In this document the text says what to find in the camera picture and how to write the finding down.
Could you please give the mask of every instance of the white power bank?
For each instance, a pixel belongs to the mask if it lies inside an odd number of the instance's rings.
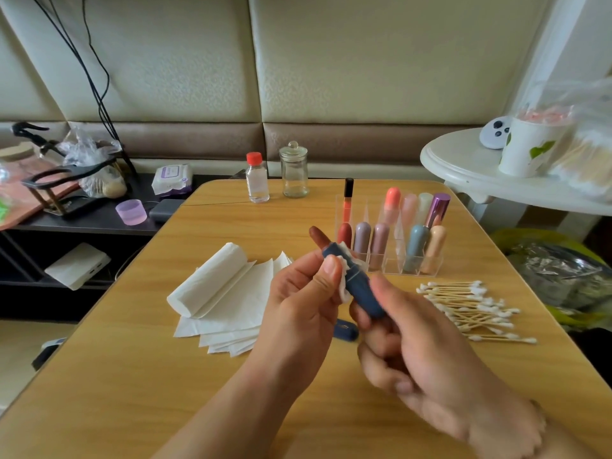
[[[45,272],[72,291],[105,267],[111,258],[87,243],[81,243],[68,254],[53,262]]]

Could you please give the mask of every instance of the hand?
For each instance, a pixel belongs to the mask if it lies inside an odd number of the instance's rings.
[[[372,322],[356,303],[350,312],[363,332],[358,355],[372,385],[479,452],[532,450],[539,440],[537,411],[478,358],[455,325],[382,274],[370,285],[388,317]]]
[[[308,253],[272,280],[259,337],[247,360],[281,393],[297,398],[314,380],[332,342],[342,266]]]

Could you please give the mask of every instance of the right hand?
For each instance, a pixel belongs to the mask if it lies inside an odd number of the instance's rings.
[[[528,449],[538,441],[535,408],[478,358],[446,316],[381,273],[370,285],[387,317],[372,321],[355,302],[350,312],[363,334],[358,355],[372,385],[477,452]]]

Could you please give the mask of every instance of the purple container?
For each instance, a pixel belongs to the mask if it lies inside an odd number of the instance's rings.
[[[115,206],[115,211],[125,225],[137,225],[147,220],[141,200],[127,200]]]

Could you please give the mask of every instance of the upholstered wall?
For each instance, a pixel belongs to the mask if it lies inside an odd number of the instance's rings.
[[[95,82],[81,0],[53,0]],[[549,0],[87,0],[105,99],[138,158],[418,165],[499,115]],[[16,120],[103,136],[88,83],[32,0],[0,0],[0,145]]]

